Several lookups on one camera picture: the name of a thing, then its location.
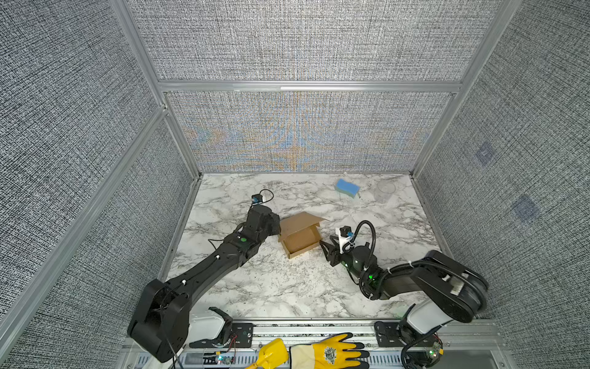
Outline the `brown cardboard box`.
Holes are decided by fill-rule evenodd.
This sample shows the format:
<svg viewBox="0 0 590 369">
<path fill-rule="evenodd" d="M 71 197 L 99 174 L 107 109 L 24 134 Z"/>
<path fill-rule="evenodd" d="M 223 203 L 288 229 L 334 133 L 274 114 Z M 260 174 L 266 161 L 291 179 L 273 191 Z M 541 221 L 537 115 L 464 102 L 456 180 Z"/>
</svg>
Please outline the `brown cardboard box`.
<svg viewBox="0 0 590 369">
<path fill-rule="evenodd" d="M 325 218 L 301 212 L 281 220 L 278 241 L 288 259 L 295 258 L 320 245 L 322 236 L 318 230 Z"/>
</svg>

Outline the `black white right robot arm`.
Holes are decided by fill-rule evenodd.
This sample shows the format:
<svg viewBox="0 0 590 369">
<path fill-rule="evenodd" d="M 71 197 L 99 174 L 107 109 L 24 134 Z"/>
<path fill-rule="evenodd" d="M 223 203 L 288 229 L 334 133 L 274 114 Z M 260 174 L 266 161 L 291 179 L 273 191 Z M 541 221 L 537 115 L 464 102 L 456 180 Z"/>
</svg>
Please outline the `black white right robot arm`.
<svg viewBox="0 0 590 369">
<path fill-rule="evenodd" d="M 342 265 L 362 295 L 370 301 L 388 300 L 410 292 L 423 292 L 427 300 L 411 306 L 394 325 L 376 324 L 381 347 L 394 341 L 409 344 L 420 338 L 420 345 L 435 341 L 427 337 L 452 321 L 470 323 L 487 308 L 489 283 L 474 270 L 436 250 L 424 258 L 391 268 L 381 268 L 369 244 L 339 245 L 332 236 L 321 241 L 321 249 L 332 267 Z"/>
</svg>

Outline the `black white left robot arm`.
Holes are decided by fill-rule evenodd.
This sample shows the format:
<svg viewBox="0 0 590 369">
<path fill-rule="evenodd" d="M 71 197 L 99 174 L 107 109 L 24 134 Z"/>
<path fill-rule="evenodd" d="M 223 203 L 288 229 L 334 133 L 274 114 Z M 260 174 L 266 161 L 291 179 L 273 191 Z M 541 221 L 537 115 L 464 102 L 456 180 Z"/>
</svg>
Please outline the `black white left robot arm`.
<svg viewBox="0 0 590 369">
<path fill-rule="evenodd" d="M 168 281 L 144 288 L 128 326 L 128 336 L 161 363 L 178 354 L 189 336 L 191 309 L 218 281 L 255 256 L 270 236 L 281 233 L 280 217 L 254 205 L 247 219 L 207 258 Z"/>
</svg>

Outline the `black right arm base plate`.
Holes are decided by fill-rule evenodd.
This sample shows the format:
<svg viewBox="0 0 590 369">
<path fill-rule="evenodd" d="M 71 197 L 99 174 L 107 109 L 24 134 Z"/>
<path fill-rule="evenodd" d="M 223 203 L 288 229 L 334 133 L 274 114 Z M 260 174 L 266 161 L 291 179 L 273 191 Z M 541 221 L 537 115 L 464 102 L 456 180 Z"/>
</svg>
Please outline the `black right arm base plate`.
<svg viewBox="0 0 590 369">
<path fill-rule="evenodd" d="M 426 336 L 406 321 L 377 321 L 373 325 L 379 347 L 403 347 L 416 341 L 414 347 L 433 347 L 441 340 L 436 334 Z"/>
</svg>

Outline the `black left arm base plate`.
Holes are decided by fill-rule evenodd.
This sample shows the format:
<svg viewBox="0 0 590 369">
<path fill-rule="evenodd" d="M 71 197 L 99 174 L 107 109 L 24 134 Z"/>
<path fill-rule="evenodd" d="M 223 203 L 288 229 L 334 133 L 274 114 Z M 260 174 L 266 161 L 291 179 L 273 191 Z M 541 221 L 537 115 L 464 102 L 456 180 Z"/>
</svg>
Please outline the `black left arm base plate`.
<svg viewBox="0 0 590 369">
<path fill-rule="evenodd" d="M 254 325 L 236 323 L 223 310 L 210 307 L 193 318 L 188 331 L 187 343 L 191 348 L 229 349 L 251 348 Z"/>
</svg>

